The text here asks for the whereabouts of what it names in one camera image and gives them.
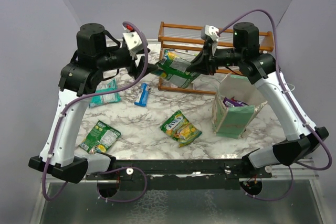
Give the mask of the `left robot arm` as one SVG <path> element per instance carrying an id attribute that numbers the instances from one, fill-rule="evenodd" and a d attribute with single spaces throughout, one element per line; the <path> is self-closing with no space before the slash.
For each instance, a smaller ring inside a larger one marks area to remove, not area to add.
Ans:
<path id="1" fill-rule="evenodd" d="M 99 173 L 104 179 L 115 175 L 113 156 L 106 153 L 76 156 L 75 142 L 84 113 L 91 99 L 98 96 L 96 89 L 104 72 L 127 69 L 134 81 L 116 89 L 121 92 L 154 71 L 144 33 L 131 22 L 122 25 L 123 40 L 112 47 L 106 43 L 111 34 L 101 24 L 84 24 L 77 32 L 77 50 L 61 70 L 57 110 L 49 137 L 40 154 L 28 162 L 30 168 L 42 173 L 43 181 L 51 175 L 65 183 L 77 184 L 88 174 Z"/>

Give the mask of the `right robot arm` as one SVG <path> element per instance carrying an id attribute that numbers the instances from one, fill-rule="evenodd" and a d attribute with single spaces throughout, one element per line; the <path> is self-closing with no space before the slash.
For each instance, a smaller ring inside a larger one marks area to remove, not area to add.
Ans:
<path id="1" fill-rule="evenodd" d="M 307 116 L 295 96 L 285 85 L 283 74 L 276 65 L 275 58 L 263 54 L 259 45 L 259 30 L 249 22 L 236 23 L 233 27 L 233 48 L 217 49 L 219 29 L 206 25 L 201 38 L 205 41 L 203 54 L 207 62 L 207 73 L 227 63 L 239 66 L 241 73 L 266 99 L 278 118 L 285 134 L 285 140 L 253 151 L 246 155 L 247 161 L 241 164 L 246 177 L 254 177 L 260 168 L 283 164 L 290 166 L 304 156 L 324 146 L 329 136 L 325 127 L 318 127 Z"/>

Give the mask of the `Fox's spring tea candy bag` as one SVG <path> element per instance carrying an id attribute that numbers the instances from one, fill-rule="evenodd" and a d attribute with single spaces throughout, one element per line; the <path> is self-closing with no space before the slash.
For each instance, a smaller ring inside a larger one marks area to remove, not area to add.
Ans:
<path id="1" fill-rule="evenodd" d="M 161 126 L 160 130 L 167 136 L 178 142 L 179 147 L 191 144 L 202 135 L 202 131 L 197 129 L 189 119 L 177 110 Z"/>

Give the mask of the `green beige paper bag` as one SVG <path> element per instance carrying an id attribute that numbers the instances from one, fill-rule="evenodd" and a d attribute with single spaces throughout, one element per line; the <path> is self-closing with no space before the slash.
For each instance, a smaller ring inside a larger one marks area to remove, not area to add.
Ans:
<path id="1" fill-rule="evenodd" d="M 202 82 L 215 87 L 216 93 L 212 103 L 212 129 L 216 136 L 240 138 L 248 135 L 247 126 L 267 105 L 264 96 L 252 85 L 248 78 L 227 74 L 221 81 L 205 76 Z M 239 100 L 248 106 L 228 108 L 223 104 L 227 97 Z"/>

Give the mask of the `purple snack bag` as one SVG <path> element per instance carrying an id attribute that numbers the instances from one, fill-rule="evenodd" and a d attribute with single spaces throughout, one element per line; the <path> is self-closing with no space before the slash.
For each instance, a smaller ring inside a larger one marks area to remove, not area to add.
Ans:
<path id="1" fill-rule="evenodd" d="M 234 97 L 232 97 L 231 99 L 225 97 L 223 99 L 223 104 L 228 108 L 248 106 L 247 103 L 239 101 L 239 100 L 235 100 Z"/>

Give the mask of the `green Fox's candy bag back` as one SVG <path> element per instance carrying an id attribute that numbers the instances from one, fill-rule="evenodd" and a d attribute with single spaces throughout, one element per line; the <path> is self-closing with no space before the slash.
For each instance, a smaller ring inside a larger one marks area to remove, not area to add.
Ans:
<path id="1" fill-rule="evenodd" d="M 174 84 L 179 88 L 187 88 L 200 73 L 189 72 L 187 68 L 191 65 L 187 60 L 179 57 L 174 51 L 163 50 L 162 59 L 156 64 L 157 69 L 152 74 Z"/>

